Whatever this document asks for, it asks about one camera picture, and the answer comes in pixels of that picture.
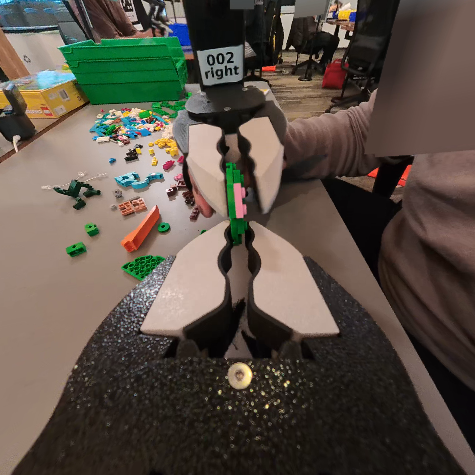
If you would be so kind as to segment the orange brick separator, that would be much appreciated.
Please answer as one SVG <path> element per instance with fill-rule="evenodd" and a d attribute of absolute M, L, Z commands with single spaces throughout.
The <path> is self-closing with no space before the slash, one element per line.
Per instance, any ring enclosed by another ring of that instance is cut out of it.
<path fill-rule="evenodd" d="M 155 205 L 140 225 L 122 239 L 122 247 L 128 253 L 137 251 L 159 218 L 160 210 L 158 205 Z"/>

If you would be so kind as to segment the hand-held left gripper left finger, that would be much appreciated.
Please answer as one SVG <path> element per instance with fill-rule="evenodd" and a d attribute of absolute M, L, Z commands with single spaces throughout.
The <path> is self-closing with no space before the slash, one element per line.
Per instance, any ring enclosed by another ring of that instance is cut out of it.
<path fill-rule="evenodd" d="M 141 332 L 177 338 L 221 338 L 232 314 L 229 220 L 187 244 L 175 257 Z"/>

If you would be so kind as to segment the black office chair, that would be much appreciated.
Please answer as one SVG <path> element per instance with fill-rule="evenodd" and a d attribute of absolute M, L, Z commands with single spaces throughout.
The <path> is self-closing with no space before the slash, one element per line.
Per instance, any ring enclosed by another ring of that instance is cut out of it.
<path fill-rule="evenodd" d="M 346 76 L 339 97 L 325 111 L 367 102 L 377 86 L 388 51 L 398 0 L 358 1 L 353 34 L 342 58 Z"/>

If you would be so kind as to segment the black charger dock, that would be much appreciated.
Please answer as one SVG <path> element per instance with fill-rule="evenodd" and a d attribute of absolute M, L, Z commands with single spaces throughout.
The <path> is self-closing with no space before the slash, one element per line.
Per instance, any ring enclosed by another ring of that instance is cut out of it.
<path fill-rule="evenodd" d="M 1 107 L 0 132 L 12 144 L 31 139 L 36 133 L 36 128 L 27 116 L 27 104 L 18 87 L 8 81 L 1 84 L 8 104 Z"/>

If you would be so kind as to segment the person's right hand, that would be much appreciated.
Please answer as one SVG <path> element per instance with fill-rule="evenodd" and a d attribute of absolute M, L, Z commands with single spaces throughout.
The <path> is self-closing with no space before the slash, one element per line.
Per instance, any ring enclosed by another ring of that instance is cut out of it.
<path fill-rule="evenodd" d="M 205 217 L 205 218 L 210 218 L 212 217 L 213 213 L 215 212 L 214 209 L 211 207 L 211 205 L 206 201 L 205 197 L 199 190 L 199 187 L 196 183 L 196 181 L 193 178 L 193 175 L 190 171 L 190 168 L 185 161 L 183 164 L 183 178 L 184 181 L 187 185 L 187 189 L 189 192 L 193 194 L 194 200 L 195 200 L 195 205 L 199 208 L 200 213 Z"/>

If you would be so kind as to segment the white recycling bin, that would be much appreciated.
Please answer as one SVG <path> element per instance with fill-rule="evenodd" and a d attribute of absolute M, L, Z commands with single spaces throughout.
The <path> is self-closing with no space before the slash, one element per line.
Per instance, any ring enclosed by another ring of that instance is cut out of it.
<path fill-rule="evenodd" d="M 58 47 L 64 42 L 58 30 L 33 33 L 7 33 L 17 55 L 28 70 L 36 74 L 43 70 L 62 70 L 64 57 Z"/>

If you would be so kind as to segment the orange object under table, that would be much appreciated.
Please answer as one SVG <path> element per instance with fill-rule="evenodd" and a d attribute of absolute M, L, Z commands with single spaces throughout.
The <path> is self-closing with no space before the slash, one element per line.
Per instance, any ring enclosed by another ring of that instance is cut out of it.
<path fill-rule="evenodd" d="M 399 186 L 401 179 L 412 161 L 397 164 L 383 163 L 379 168 L 372 170 L 368 176 L 374 179 L 372 193 L 390 197 Z"/>

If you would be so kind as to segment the person's torso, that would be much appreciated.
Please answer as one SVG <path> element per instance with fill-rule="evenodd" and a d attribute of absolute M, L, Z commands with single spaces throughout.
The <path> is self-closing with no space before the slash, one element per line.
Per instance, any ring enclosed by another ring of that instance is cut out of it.
<path fill-rule="evenodd" d="M 475 387 L 475 152 L 418 155 L 382 236 L 380 283 L 401 324 Z"/>

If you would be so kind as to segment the pile of mixed lego bricks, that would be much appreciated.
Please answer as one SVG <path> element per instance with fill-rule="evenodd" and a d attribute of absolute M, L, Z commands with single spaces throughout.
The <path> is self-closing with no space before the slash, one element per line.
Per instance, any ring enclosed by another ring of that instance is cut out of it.
<path fill-rule="evenodd" d="M 179 147 L 173 136 L 172 122 L 177 118 L 178 112 L 185 109 L 185 104 L 185 100 L 171 103 L 159 101 L 152 103 L 149 109 L 111 109 L 107 113 L 97 115 L 89 132 L 97 143 L 115 142 L 120 146 L 129 145 L 135 139 L 161 133 L 161 138 L 152 140 L 149 147 L 157 146 L 170 156 L 177 156 Z"/>

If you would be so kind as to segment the green half-round lego plate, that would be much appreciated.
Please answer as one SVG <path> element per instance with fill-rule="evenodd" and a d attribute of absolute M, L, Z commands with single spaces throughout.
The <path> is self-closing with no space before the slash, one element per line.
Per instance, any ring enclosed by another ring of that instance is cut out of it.
<path fill-rule="evenodd" d="M 163 261 L 165 261 L 165 258 L 162 256 L 145 255 L 123 264 L 121 269 L 141 282 Z"/>

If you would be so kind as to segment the stack of green plastic bins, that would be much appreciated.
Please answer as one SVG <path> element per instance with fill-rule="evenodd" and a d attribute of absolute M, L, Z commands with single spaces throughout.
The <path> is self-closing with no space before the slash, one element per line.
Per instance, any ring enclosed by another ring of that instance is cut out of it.
<path fill-rule="evenodd" d="M 188 78 L 176 37 L 86 40 L 58 49 L 91 104 L 175 101 Z"/>

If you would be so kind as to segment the dark green lego figure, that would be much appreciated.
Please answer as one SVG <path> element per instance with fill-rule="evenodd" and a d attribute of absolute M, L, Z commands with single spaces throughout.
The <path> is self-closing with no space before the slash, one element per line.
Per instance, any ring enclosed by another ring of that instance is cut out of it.
<path fill-rule="evenodd" d="M 74 200 L 73 208 L 81 210 L 86 206 L 85 199 L 100 196 L 102 193 L 99 189 L 91 185 L 91 181 L 102 180 L 108 176 L 108 173 L 97 173 L 89 175 L 87 171 L 79 171 L 77 176 L 63 185 L 43 185 L 40 188 L 44 191 L 54 191 L 57 194 L 67 196 Z"/>

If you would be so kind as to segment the black jacket with yellow stripe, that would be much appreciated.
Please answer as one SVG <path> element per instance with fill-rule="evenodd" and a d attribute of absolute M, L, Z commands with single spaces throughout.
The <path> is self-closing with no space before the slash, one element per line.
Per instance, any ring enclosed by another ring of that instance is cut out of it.
<path fill-rule="evenodd" d="M 258 80 L 264 68 L 282 60 L 281 1 L 256 0 L 245 12 L 245 80 Z"/>

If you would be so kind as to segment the red bag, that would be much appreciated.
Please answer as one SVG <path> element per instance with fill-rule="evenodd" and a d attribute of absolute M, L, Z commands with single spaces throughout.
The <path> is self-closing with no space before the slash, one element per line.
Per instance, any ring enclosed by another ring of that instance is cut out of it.
<path fill-rule="evenodd" d="M 323 89 L 342 89 L 347 71 L 341 67 L 341 63 L 342 59 L 335 59 L 327 65 L 322 80 Z"/>

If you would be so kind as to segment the yellow lego box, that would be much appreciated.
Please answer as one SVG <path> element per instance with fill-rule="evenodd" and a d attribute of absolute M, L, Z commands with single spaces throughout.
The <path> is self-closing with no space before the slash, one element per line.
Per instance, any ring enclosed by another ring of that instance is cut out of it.
<path fill-rule="evenodd" d="M 59 118 L 88 102 L 70 70 L 43 70 L 1 82 L 1 108 L 18 111 L 15 99 L 25 105 L 29 118 Z"/>

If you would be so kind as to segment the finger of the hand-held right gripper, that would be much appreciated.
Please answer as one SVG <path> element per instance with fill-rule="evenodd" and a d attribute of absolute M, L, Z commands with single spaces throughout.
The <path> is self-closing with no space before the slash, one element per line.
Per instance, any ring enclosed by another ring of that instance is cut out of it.
<path fill-rule="evenodd" d="M 199 190 L 214 211 L 228 217 L 224 158 L 227 150 L 224 132 L 210 124 L 189 127 L 186 162 Z"/>
<path fill-rule="evenodd" d="M 249 174 L 262 214 L 274 204 L 281 184 L 284 146 L 268 117 L 256 117 L 238 130 L 238 148 L 249 162 Z"/>

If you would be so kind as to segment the green lego assembly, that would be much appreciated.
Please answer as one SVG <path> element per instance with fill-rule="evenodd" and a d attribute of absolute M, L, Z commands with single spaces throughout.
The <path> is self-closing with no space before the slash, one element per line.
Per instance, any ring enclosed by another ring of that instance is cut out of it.
<path fill-rule="evenodd" d="M 228 214 L 230 230 L 234 246 L 242 244 L 242 236 L 248 230 L 246 188 L 244 187 L 244 175 L 234 163 L 226 163 L 225 185 L 228 202 Z"/>

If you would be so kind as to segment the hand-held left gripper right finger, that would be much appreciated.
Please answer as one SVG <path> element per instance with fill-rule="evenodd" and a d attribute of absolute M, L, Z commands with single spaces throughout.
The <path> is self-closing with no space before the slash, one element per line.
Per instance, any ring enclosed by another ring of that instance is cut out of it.
<path fill-rule="evenodd" d="M 301 341 L 340 331 L 303 255 L 292 244 L 251 221 L 246 233 L 248 326 L 260 341 Z"/>

